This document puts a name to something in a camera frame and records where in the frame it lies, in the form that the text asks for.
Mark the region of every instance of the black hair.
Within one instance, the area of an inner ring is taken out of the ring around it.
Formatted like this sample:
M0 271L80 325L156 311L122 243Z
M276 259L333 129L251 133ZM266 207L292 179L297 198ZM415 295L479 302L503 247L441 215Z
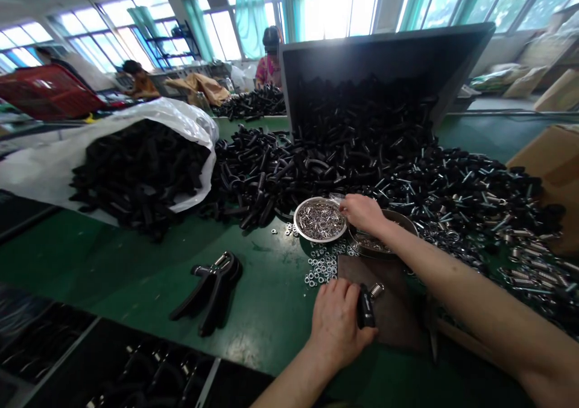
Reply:
M279 46L279 31L275 25L265 29L263 42L267 52L277 51L277 47Z
M122 64L122 70L130 75L135 75L142 71L143 68L138 61L127 60Z
M47 48L44 48L44 47L42 47L42 46L37 46L37 47L35 48L35 50L36 50L36 52L37 52L38 54L47 55L47 56L49 56L49 57L52 57L51 52L50 52Z

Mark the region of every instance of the hand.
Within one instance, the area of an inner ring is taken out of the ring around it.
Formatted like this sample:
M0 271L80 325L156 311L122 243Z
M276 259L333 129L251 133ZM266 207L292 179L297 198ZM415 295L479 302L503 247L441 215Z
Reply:
M356 228L375 237L390 223L384 217L378 202L361 194L348 194L340 204L340 211Z
M330 374L354 361L378 334L377 328L358 328L359 293L357 284L340 278L323 284L315 299L312 334L306 347Z

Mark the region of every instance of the table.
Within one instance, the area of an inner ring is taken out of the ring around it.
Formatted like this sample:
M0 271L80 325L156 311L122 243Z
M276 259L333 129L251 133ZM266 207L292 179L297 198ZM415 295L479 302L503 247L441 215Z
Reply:
M222 137L237 123L219 119ZM460 145L506 162L549 119L508 116L447 117L437 134L446 147ZM288 128L287 119L254 127ZM132 231L63 210L0 246L0 281L80 307L129 327L165 337L278 375L301 349L311 329L316 289L303 282L309 243L275 219L251 232L237 225L188 217L161 245ZM197 336L197 319L171 322L168 314L193 290L193 265L208 265L231 250L244 265L226 326ZM519 385L494 367L440 337L440 364L373 345L329 385L328 394L364 406L533 406Z

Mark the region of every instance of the brown board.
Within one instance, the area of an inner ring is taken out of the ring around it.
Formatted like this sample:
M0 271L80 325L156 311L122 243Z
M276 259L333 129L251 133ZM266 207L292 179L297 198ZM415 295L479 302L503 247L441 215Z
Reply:
M373 302L379 343L425 353L428 345L412 310L402 264L362 256L338 256L338 276L371 289L383 283L384 291Z

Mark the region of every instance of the cardboard box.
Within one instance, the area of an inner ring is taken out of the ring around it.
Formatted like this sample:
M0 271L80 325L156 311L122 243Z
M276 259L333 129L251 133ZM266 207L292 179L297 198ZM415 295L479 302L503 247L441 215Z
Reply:
M543 205L567 208L563 236L549 243L558 255L579 256L579 125L552 125L522 148L507 166L525 166L543 179Z
M579 10L579 4L574 4L564 8L563 10L553 13L549 20L549 25L547 26L546 32L549 34L556 33L559 28L561 28L561 26L575 14L577 10Z

